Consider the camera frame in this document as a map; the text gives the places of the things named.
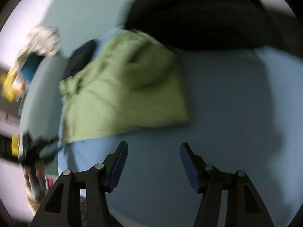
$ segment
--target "yellow object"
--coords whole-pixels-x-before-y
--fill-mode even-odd
[[[23,81],[20,89],[15,89],[13,88],[13,83],[15,79],[16,76],[14,68],[11,68],[7,75],[2,74],[0,77],[0,83],[3,85],[1,95],[9,102],[13,102],[16,99],[17,95],[23,95],[25,81]]]
[[[19,154],[19,137],[13,135],[12,137],[12,156],[18,156]]]

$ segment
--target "green cloth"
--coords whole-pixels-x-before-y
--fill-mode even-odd
[[[187,121],[175,55],[142,32],[121,30],[101,54],[59,84],[62,141],[116,135]]]

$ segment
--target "black cloth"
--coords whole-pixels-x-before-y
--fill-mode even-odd
[[[91,61],[96,49],[96,40],[90,40],[76,49],[68,58],[68,65],[64,71],[63,79],[76,75]]]
[[[284,48],[259,0],[135,0],[125,29],[185,50]]]

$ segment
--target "white cloth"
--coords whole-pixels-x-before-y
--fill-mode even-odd
[[[58,31],[54,27],[34,26],[27,37],[28,43],[19,52],[16,60],[16,73],[21,70],[31,53],[50,57],[57,54],[61,47]]]

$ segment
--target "silver screw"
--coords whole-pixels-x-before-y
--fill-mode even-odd
[[[238,171],[237,174],[240,177],[244,177],[245,176],[245,172],[244,171]]]
[[[206,164],[205,169],[211,171],[212,169],[214,169],[214,166],[211,164]]]
[[[64,176],[67,176],[69,174],[71,174],[71,170],[70,169],[66,169],[66,170],[63,171],[63,175]]]
[[[95,165],[96,169],[102,169],[104,167],[103,163],[98,163]]]

